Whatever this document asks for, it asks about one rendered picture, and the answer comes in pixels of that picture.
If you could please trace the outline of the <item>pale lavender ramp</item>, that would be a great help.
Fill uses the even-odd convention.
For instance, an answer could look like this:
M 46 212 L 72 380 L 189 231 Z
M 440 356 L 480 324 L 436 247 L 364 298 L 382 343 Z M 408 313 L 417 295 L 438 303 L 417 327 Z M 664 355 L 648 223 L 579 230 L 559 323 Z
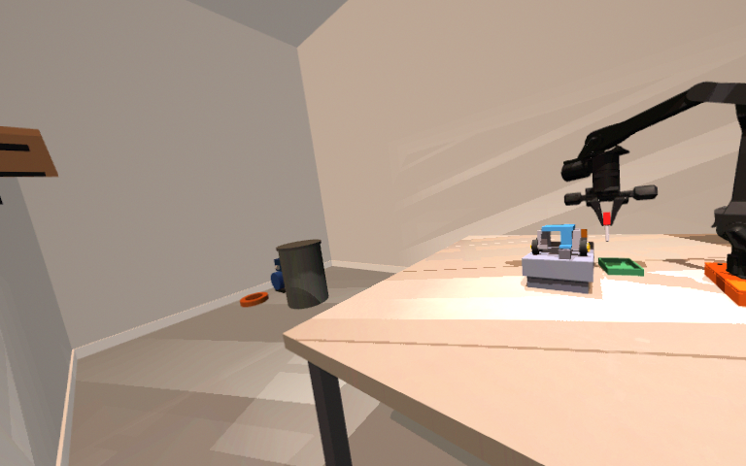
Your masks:
M 594 242 L 590 243 L 587 256 L 579 250 L 560 249 L 561 241 L 539 254 L 530 252 L 522 258 L 523 276 L 527 287 L 552 289 L 553 291 L 589 294 L 589 283 L 593 283 Z

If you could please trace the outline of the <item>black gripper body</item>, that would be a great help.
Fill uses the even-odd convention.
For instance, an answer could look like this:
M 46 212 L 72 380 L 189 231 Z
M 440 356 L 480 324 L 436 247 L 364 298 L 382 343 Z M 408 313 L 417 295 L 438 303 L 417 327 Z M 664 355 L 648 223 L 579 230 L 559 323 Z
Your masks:
M 610 200 L 611 198 L 635 198 L 636 200 L 655 199 L 658 187 L 652 185 L 636 186 L 634 190 L 621 191 L 620 170 L 602 170 L 593 173 L 593 195 L 569 193 L 564 195 L 565 206 L 579 205 L 581 202 Z

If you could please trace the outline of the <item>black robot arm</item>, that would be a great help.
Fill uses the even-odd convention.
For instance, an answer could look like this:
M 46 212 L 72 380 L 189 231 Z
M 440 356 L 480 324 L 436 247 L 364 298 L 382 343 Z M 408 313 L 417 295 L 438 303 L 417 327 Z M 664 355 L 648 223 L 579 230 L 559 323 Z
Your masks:
M 732 199 L 714 210 L 718 236 L 729 241 L 726 271 L 746 281 L 746 83 L 696 83 L 638 116 L 594 130 L 587 136 L 577 158 L 563 161 L 561 175 L 567 182 L 589 177 L 602 170 L 620 170 L 619 156 L 629 154 L 618 146 L 632 134 L 701 103 L 731 103 L 741 130 Z M 612 150 L 611 150 L 612 149 Z M 608 150 L 608 151 L 607 151 Z

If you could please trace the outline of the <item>green tray rim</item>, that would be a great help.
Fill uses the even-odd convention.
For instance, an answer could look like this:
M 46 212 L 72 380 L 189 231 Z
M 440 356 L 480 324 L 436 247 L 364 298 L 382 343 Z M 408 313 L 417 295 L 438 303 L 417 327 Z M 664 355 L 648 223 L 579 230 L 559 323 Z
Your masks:
M 604 262 L 625 262 L 634 269 L 609 269 Z M 599 257 L 598 264 L 607 276 L 635 276 L 644 277 L 644 269 L 629 257 Z

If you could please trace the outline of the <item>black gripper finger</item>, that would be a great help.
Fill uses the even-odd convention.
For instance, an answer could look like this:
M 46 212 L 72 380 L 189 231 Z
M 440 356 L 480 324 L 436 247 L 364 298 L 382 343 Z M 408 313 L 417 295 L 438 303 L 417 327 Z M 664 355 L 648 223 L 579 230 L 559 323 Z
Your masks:
M 595 211 L 595 213 L 596 213 L 596 215 L 597 215 L 597 217 L 599 219 L 599 222 L 600 222 L 601 226 L 603 226 L 603 216 L 602 216 L 602 211 L 601 211 L 601 208 L 600 208 L 599 201 L 586 202 L 586 207 L 592 207 L 593 208 L 593 210 Z
M 610 226 L 612 226 L 613 221 L 615 221 L 618 211 L 621 209 L 623 205 L 626 205 L 627 202 L 628 202 L 628 198 L 616 198 L 614 200 L 614 204 L 612 204 L 612 211 L 611 211 L 611 216 L 610 216 Z

